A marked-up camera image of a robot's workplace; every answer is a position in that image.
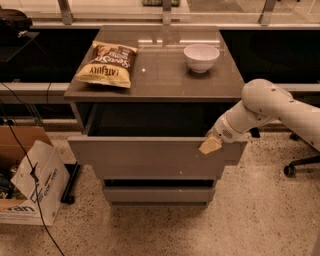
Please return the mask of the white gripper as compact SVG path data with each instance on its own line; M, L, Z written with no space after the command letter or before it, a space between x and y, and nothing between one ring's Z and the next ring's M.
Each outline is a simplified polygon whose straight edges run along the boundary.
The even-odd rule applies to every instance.
M207 132L208 138L200 145L199 150L203 154L217 151L222 147L222 142L233 143L240 139L248 127L246 118L223 114Z

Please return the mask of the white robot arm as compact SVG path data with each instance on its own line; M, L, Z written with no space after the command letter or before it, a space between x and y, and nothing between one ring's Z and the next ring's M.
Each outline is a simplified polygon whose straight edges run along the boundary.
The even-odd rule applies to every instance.
M209 256L319 256L320 179L318 173L296 180L285 162L320 148L320 111L295 100L275 84L256 79L247 83L241 101L214 124L235 140L253 127L279 120L301 141L269 135L249 141L249 150L228 168L214 204L215 232L204 236Z

